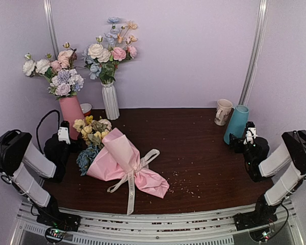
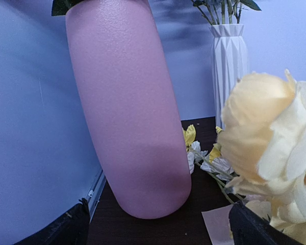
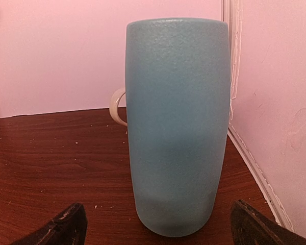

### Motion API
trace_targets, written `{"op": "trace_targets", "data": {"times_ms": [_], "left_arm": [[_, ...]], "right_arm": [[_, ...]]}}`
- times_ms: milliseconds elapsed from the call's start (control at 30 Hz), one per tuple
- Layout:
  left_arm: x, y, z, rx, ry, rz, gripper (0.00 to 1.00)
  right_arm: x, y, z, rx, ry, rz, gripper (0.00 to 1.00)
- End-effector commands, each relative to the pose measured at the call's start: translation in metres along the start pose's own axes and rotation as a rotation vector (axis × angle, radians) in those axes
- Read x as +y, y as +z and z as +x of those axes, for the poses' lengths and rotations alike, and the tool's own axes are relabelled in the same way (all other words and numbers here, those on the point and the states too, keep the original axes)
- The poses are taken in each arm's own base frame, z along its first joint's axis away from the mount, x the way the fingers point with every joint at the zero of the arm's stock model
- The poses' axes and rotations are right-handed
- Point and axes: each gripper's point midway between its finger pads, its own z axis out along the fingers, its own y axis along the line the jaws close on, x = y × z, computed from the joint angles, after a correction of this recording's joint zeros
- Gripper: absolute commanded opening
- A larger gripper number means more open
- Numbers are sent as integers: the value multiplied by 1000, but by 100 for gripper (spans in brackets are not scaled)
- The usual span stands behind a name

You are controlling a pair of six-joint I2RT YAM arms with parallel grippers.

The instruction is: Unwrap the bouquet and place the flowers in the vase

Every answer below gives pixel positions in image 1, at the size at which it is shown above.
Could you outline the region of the pink wrapping paper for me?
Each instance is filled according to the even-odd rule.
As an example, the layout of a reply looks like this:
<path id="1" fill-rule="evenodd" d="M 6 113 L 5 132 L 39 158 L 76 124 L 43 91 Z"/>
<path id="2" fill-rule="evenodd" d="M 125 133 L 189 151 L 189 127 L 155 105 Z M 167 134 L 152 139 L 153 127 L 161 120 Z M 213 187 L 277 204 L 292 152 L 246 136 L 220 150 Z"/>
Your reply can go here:
<path id="1" fill-rule="evenodd" d="M 140 157 L 139 150 L 119 129 L 114 128 L 103 138 L 104 148 L 98 153 L 90 165 L 87 175 L 102 181 L 127 179 L 134 175 L 134 184 L 142 192 L 163 198 L 169 184 L 160 174 L 149 169 L 160 151 L 150 150 Z"/>

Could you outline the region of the cream printed ribbon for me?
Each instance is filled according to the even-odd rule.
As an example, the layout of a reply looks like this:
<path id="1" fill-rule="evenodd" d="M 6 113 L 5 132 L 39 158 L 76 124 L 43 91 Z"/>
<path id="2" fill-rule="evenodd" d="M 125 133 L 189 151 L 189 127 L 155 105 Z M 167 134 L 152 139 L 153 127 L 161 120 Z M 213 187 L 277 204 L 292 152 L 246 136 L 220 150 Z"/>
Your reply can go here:
<path id="1" fill-rule="evenodd" d="M 129 187 L 128 200 L 127 200 L 127 212 L 126 215 L 129 216 L 134 212 L 135 206 L 135 173 L 139 172 L 142 168 L 146 168 L 154 159 L 156 159 L 160 154 L 157 149 L 150 150 L 144 157 L 140 159 L 140 164 L 134 170 L 131 170 L 123 176 L 123 178 L 115 185 L 110 186 L 107 189 L 108 193 L 115 192 L 123 183 L 127 182 Z"/>

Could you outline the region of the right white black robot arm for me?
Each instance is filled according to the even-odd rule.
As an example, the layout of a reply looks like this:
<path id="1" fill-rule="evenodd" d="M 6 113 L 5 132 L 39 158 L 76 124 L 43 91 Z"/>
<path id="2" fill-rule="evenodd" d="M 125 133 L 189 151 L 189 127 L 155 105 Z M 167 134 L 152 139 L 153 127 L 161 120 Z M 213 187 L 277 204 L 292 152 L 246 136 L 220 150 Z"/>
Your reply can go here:
<path id="1" fill-rule="evenodd" d="M 248 128 L 243 138 L 229 136 L 229 146 L 242 154 L 245 169 L 254 182 L 273 177 L 283 167 L 286 171 L 255 205 L 254 211 L 234 216 L 236 229 L 246 230 L 276 221 L 277 208 L 306 180 L 306 130 L 284 132 L 281 145 L 269 153 L 268 141 L 258 137 L 255 128 Z"/>

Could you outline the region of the yellow blue flower bunch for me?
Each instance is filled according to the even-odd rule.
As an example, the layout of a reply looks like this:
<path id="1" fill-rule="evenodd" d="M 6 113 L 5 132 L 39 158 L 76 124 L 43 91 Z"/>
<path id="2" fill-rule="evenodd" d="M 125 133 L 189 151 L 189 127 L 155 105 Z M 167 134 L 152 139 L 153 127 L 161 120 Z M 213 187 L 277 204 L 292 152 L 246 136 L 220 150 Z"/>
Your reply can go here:
<path id="1" fill-rule="evenodd" d="M 90 115 L 84 119 L 76 119 L 73 128 L 78 133 L 81 133 L 82 139 L 87 146 L 85 150 L 79 153 L 76 159 L 81 176 L 85 176 L 94 158 L 104 147 L 103 139 L 111 132 L 112 124 L 108 119 L 100 117 L 99 120 L 94 120 L 93 116 Z"/>

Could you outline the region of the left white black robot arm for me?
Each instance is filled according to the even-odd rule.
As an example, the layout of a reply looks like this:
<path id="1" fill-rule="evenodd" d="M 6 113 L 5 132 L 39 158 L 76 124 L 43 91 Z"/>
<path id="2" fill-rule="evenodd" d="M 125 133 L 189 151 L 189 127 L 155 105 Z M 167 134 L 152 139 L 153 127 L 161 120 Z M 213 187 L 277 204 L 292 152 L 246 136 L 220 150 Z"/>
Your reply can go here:
<path id="1" fill-rule="evenodd" d="M 34 179 L 28 168 L 41 178 L 62 182 L 71 152 L 77 149 L 76 141 L 69 138 L 68 129 L 61 127 L 40 151 L 32 143 L 30 133 L 11 130 L 0 137 L 1 179 L 30 200 L 37 209 L 38 223 L 63 231 L 77 231 L 81 218 L 59 210 L 57 199 Z"/>

